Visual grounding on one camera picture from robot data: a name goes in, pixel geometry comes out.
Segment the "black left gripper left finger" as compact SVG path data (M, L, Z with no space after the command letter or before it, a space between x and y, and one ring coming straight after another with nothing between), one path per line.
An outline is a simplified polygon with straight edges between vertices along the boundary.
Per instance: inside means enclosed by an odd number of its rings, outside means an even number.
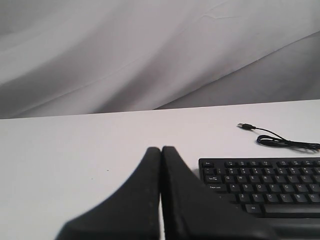
M158 240L161 151L149 147L126 182L110 197L68 221L60 240Z

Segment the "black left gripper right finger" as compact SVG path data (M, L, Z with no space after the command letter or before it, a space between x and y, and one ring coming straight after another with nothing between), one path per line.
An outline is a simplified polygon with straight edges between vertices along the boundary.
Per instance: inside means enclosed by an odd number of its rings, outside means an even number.
M209 189L173 146L161 151L161 203L167 240L275 240L273 229Z

